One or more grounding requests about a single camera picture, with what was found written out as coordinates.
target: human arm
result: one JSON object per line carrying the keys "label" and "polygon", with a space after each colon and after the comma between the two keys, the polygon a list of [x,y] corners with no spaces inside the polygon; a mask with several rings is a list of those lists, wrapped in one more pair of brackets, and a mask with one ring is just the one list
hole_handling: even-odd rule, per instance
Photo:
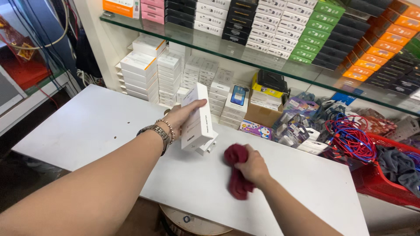
{"label": "human arm", "polygon": [[249,144],[248,160],[235,165],[244,177],[261,189],[285,236],[341,236],[339,232],[290,195],[267,169],[264,159]]}
{"label": "human arm", "polygon": [[[164,118],[179,138],[196,100]],[[157,124],[170,135],[169,127]],[[0,214],[0,235],[113,235],[119,229],[163,150],[148,130],[106,156],[48,184]]]}

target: wooden stool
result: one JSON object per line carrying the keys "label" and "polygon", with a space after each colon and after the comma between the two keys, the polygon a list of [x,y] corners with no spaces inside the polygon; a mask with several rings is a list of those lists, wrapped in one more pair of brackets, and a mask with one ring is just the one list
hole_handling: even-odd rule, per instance
{"label": "wooden stool", "polygon": [[182,212],[162,204],[159,204],[159,207],[165,218],[169,219],[172,223],[172,227],[169,228],[178,236],[219,236],[232,231],[231,228],[210,222],[196,215]]}

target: display shelf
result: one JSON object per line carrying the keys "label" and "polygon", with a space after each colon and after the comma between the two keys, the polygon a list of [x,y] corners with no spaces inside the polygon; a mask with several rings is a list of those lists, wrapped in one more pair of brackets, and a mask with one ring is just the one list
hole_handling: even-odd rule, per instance
{"label": "display shelf", "polygon": [[162,25],[118,14],[102,15],[100,20],[420,117],[420,101],[343,77],[336,71],[279,58],[222,40],[213,34],[172,23]]}

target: white countertop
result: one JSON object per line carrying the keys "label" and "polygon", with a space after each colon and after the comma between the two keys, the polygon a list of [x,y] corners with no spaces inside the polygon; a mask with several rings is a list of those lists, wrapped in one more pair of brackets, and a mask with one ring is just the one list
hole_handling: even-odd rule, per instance
{"label": "white countertop", "polygon": [[[163,117],[164,110],[89,85],[13,151],[74,171],[133,139],[141,128]],[[215,123],[213,128],[219,137],[210,154],[182,151],[175,142],[159,159],[140,196],[257,236],[283,235],[260,190],[246,201],[234,199],[227,190],[231,169],[223,163],[224,150],[234,143],[250,143],[273,178],[309,210],[345,236],[369,235],[347,166]]]}

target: metal watch band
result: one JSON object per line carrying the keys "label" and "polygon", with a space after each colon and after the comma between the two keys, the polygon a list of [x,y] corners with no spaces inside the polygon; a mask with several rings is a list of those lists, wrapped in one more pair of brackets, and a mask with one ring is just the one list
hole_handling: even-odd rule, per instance
{"label": "metal watch band", "polygon": [[151,126],[146,126],[144,128],[142,128],[138,133],[137,136],[143,132],[145,132],[146,130],[154,130],[157,134],[160,135],[160,137],[162,137],[163,140],[163,151],[162,154],[160,156],[163,156],[163,154],[165,154],[166,150],[168,149],[169,143],[170,143],[170,139],[168,134],[159,126],[157,125],[151,125]]}

